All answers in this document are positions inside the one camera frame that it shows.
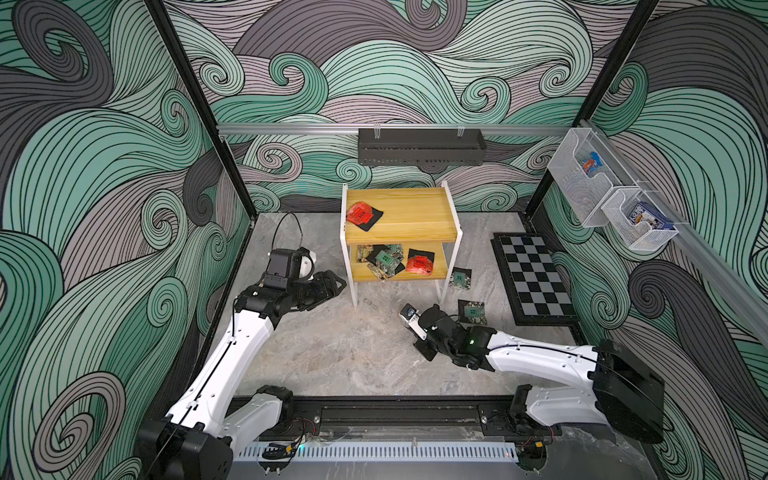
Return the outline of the jasmine tea bag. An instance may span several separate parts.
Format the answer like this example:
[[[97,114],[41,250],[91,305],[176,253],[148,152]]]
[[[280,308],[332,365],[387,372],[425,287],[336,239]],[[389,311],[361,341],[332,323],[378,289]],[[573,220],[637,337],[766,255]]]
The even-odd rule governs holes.
[[[459,321],[477,325],[486,325],[485,303],[480,301],[458,300]]]
[[[472,270],[454,267],[451,272],[449,285],[455,289],[470,290],[472,286]]]

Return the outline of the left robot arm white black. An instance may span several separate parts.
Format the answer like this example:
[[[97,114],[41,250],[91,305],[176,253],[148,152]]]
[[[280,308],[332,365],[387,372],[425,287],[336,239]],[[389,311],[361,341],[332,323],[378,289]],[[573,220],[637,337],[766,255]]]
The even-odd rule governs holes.
[[[326,270],[308,279],[266,276],[243,290],[198,376],[162,419],[141,426],[135,449],[141,478],[226,478],[234,459],[287,415],[289,392],[282,387],[263,387],[244,406],[229,409],[247,368],[284,315],[312,310],[346,286]]]

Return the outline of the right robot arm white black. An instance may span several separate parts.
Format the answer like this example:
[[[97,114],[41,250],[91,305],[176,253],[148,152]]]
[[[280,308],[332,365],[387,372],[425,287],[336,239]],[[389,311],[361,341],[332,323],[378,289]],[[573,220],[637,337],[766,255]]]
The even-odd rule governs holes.
[[[523,386],[510,410],[514,420],[536,425],[595,424],[647,444],[664,439],[661,376],[624,345],[561,345],[514,336],[454,320],[439,305],[399,312],[428,361],[437,355],[467,370],[513,372],[550,380],[553,387]]]

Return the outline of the red tea bag shelf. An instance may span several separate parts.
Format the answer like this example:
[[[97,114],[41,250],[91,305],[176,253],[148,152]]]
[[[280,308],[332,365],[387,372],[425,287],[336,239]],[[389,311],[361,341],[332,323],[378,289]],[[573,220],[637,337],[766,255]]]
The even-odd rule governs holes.
[[[356,202],[346,211],[346,221],[368,232],[383,217],[383,212],[366,202]]]
[[[431,276],[434,270],[435,253],[432,251],[409,249],[405,270],[409,273]]]

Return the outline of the jasmine tea bag front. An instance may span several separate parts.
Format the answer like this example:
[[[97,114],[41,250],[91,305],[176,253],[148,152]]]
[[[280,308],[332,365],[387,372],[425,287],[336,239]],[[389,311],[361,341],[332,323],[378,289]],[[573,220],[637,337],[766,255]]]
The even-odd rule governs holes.
[[[472,270],[454,267],[451,272],[449,285],[455,289],[470,290],[472,286]]]

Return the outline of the red tea bag top shelf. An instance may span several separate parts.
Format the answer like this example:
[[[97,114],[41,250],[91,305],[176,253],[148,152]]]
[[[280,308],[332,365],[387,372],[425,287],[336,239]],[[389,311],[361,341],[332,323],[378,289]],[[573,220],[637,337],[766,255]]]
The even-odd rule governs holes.
[[[346,221],[368,232],[383,217],[383,212],[366,202],[356,202],[346,211]]]

